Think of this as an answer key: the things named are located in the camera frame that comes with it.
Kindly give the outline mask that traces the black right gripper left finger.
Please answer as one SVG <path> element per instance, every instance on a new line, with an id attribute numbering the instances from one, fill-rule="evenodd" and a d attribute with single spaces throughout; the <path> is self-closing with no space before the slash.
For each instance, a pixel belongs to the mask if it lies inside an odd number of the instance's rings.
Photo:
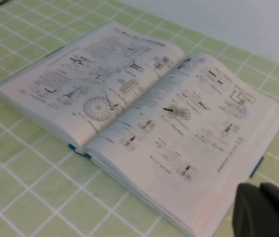
<path id="1" fill-rule="evenodd" d="M 264 200 L 258 187 L 249 183 L 238 185 L 232 218 L 234 236 L 257 237 L 261 234 L 259 218 Z"/>

